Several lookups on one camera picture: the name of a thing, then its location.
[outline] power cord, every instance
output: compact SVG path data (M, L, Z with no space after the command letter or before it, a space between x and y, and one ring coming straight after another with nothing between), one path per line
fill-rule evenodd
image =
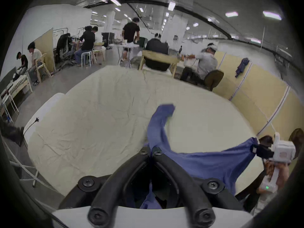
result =
M24 132L24 134L23 134L23 143L24 143L24 146L26 147L26 149L27 149L27 146L26 146L26 144L25 144L25 142L24 142L24 135L25 135L26 131L28 131L28 129L29 129L35 122L39 122L39 118L38 118L38 117L36 117L36 120L27 128L27 130L25 130L25 132Z

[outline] gray floor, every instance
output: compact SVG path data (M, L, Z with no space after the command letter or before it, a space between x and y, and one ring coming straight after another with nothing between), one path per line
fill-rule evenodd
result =
M33 86L33 93L26 93L25 100L18 106L19 114L13 114L14 126L24 127L31 119L33 114L54 94L56 93L67 93L80 81L88 77L90 74L103 68L105 65L117 65L118 53L115 48L106 51L105 62L102 61L101 57L98 57L97 62L102 62L102 65L93 64L91 67L77 67L77 66L66 66L61 71L53 75L53 77L44 77L42 83L37 86ZM16 143L9 139L4 139L13 154L23 165L32 166L32 162L28 156L27 149L24 144L19 147ZM21 172L22 179L31 178L25 171ZM47 181L39 175L38 178L45 183ZM50 190L49 188L36 183L35 188L32 187L33 181L22 181L22 185L29 192L32 197L36 198L40 202L46 204L47 209L52 211L57 209L60 202L64 198L61 194Z

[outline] person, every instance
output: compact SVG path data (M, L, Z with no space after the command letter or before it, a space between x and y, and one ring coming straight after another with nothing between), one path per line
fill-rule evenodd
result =
M85 27L85 32L79 38L76 46L76 51L74 53L77 66L81 67L81 54L84 52L92 51L95 42L95 33L97 31L98 31L97 26L94 26L93 28L90 25ZM83 43L82 47L79 49L79 43L83 41L83 39L85 40L85 42Z
M18 74L24 75L27 71L28 60L25 55L21 54L21 52L17 53L17 60L18 59L21 59L21 66L17 68L17 70L21 69Z
M134 34L136 32L136 38L139 40L139 18L135 17L132 19L131 22L127 23L124 28L123 28L123 32L122 32L122 37L124 38L124 40L127 40L127 43L132 43L133 39L134 39ZM124 52L123 52L123 59L127 58L127 54L130 48L124 48Z
M152 38L147 42L146 50L168 55L168 45L162 43L160 41L160 38L161 38L161 34L156 33L154 35L154 38ZM170 64L168 63L161 63L148 58L145 58L145 60L146 60L146 66L154 70L166 71L170 66Z
M187 77L190 76L191 80L195 83L202 82L207 74L217 67L217 60L214 54L217 50L217 46L213 43L208 44L206 49L203 49L197 55L188 55L186 58L199 59L197 71L193 71L190 67L185 67L180 80L187 81Z
M27 47L28 51L32 54L32 67L30 68L29 77L32 81L33 86L36 86L39 84L38 77L37 77L37 70L36 70L36 64L37 67L42 65L42 62L39 60L42 57L42 53L40 50L38 50L35 47L35 42L31 42L29 46Z

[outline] wooden chair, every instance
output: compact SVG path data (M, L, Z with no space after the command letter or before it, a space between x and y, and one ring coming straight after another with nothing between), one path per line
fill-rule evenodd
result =
M36 61L37 78L38 78L38 80L39 80L40 83L42 82L42 81L41 81L41 77L40 77L40 73L39 73L39 69L40 69L40 68L44 68L44 70L45 70L45 72L47 73L47 75L48 75L49 77L52 77L50 71L48 70L48 68L47 68L47 66L45 65L45 62L44 62L44 57L46 56L46 54L47 54L47 53L43 53L43 54L42 54L42 57L39 58L39 59ZM41 64L40 66L37 66L37 63L38 63L39 61L42 62L42 64Z
M144 57L146 57L146 58L151 59L153 61L171 64L172 78L174 78L174 74L175 74L175 71L176 71L176 65L180 61L180 59L178 59L177 57L169 56L169 55L162 54L162 53L159 53L159 52L148 51L148 50L143 50L142 53L143 54L141 56L141 60L140 60L138 70L142 70L143 60L144 60Z

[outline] white stool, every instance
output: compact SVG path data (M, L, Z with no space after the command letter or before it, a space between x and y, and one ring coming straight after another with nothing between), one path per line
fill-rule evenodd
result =
M83 57L85 55L89 55L89 61L90 61L90 66L91 66L91 61L92 61L92 51L88 51L88 52L83 52L81 53L81 67L82 67L82 64L83 64L83 60L84 59Z

